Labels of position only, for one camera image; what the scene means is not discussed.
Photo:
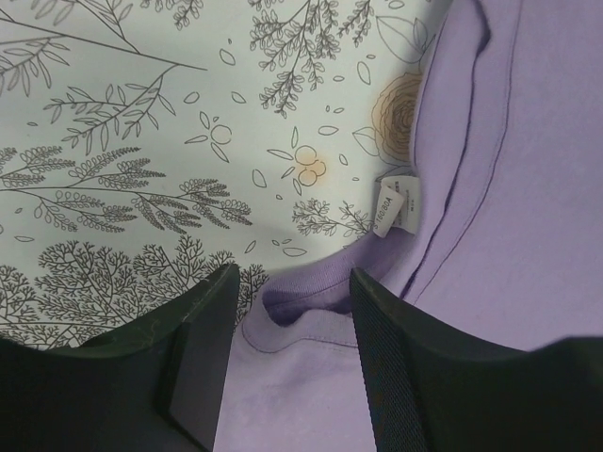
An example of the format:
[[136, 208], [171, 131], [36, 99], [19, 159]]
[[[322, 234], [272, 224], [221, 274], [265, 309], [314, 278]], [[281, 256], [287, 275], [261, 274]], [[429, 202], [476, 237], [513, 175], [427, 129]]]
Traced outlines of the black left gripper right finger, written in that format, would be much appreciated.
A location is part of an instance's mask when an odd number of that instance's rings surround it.
[[352, 319], [380, 451], [598, 451], [602, 341], [533, 351], [459, 331], [350, 275]]

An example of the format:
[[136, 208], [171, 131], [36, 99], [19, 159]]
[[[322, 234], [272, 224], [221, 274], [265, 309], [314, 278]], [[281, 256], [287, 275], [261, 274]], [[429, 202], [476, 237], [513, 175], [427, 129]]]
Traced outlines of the white t shirt label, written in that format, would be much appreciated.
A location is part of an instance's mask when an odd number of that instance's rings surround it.
[[386, 237], [392, 228], [416, 234], [420, 221], [420, 182], [415, 176], [384, 177], [377, 200], [373, 232]]

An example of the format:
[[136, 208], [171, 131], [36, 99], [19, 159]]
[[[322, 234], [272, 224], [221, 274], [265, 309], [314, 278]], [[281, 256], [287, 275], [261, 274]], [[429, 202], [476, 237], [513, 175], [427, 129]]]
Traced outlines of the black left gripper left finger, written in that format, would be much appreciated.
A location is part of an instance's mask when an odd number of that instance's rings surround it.
[[1, 343], [5, 451], [209, 451], [235, 328], [239, 269], [86, 341]]

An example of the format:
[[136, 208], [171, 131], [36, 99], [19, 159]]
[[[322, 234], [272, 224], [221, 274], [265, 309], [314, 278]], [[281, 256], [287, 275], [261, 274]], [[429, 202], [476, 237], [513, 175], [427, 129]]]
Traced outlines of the purple t shirt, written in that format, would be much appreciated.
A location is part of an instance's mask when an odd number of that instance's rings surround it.
[[493, 344], [602, 341], [602, 5], [455, 1], [410, 156], [416, 234], [368, 235], [259, 292], [237, 327], [219, 451], [380, 451], [350, 275]]

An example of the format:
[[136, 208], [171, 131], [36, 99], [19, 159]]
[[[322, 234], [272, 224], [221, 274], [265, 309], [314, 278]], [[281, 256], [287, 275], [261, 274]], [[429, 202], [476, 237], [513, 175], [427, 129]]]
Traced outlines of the floral patterned table mat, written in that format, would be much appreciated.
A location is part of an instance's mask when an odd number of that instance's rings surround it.
[[77, 346], [345, 249], [410, 169], [445, 1], [5, 1], [1, 334]]

